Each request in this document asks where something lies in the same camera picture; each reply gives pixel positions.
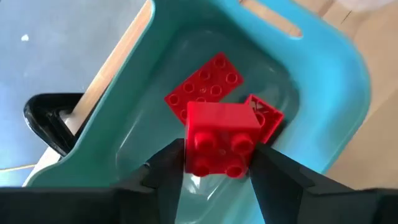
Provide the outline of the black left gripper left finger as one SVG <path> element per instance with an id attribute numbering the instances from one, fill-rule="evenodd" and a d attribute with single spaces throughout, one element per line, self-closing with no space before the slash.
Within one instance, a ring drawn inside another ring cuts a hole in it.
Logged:
<path id="1" fill-rule="evenodd" d="M 175 224 L 183 182 L 184 140 L 175 139 L 114 186 L 120 224 Z"/>

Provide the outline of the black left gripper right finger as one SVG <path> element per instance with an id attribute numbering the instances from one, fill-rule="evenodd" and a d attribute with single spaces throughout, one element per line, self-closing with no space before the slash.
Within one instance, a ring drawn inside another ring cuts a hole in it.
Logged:
<path id="1" fill-rule="evenodd" d="M 258 144 L 250 180 L 266 224 L 371 224 L 374 194 L 353 190 Z"/>

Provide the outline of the red two-by-two building block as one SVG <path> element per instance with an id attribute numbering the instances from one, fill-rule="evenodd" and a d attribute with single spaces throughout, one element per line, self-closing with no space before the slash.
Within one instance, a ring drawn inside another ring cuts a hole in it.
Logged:
<path id="1" fill-rule="evenodd" d="M 254 94 L 246 98 L 245 104 L 252 107 L 261 126 L 260 142 L 267 143 L 281 124 L 284 114 Z"/>
<path id="2" fill-rule="evenodd" d="M 185 172 L 198 177 L 224 174 L 242 178 L 260 132 L 261 125 L 249 105 L 189 102 Z"/>

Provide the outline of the red two-by-four building block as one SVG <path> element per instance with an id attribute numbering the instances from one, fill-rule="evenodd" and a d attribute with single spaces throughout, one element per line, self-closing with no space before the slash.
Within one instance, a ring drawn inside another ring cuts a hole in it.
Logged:
<path id="1" fill-rule="evenodd" d="M 175 116 L 185 124 L 189 101 L 219 102 L 243 82 L 239 71 L 220 52 L 174 88 L 164 100 Z"/>

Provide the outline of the teal plastic bin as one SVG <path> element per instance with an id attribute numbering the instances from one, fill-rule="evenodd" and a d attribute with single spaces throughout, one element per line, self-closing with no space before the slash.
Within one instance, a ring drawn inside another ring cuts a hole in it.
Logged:
<path id="1" fill-rule="evenodd" d="M 223 52 L 255 94 L 285 114 L 273 147 L 316 172 L 331 167 L 366 117 L 363 58 L 340 32 L 291 0 L 260 0 L 302 30 L 290 37 L 238 0 L 151 0 L 150 21 L 72 151 L 29 187 L 105 187 L 183 136 L 164 98 Z"/>

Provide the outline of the black table corner bracket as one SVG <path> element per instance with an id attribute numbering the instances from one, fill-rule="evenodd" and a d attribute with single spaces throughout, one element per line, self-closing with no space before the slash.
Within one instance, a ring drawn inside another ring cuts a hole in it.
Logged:
<path id="1" fill-rule="evenodd" d="M 73 134 L 60 113 L 71 114 L 82 96 L 83 93 L 42 93 L 30 98 L 24 106 L 28 127 L 62 157 L 73 149 L 83 128 Z"/>

